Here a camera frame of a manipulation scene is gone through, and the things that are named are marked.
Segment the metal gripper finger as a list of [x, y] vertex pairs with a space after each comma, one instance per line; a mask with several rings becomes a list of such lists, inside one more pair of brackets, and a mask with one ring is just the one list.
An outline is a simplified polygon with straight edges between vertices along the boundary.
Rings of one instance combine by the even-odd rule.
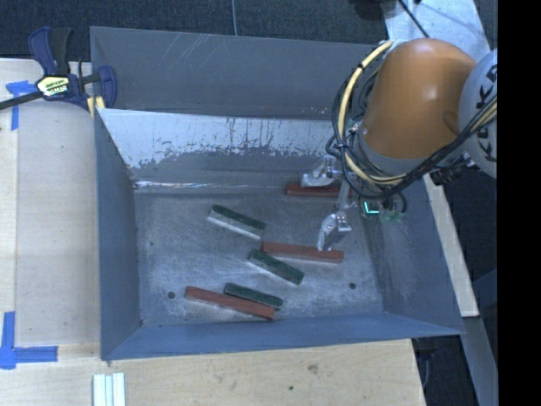
[[345, 212], [331, 213], [321, 223], [317, 238], [319, 251], [332, 250], [333, 246], [340, 242], [352, 230]]
[[336, 167], [337, 158], [322, 156], [312, 168], [303, 173], [302, 186], [328, 186], [341, 177], [341, 171]]

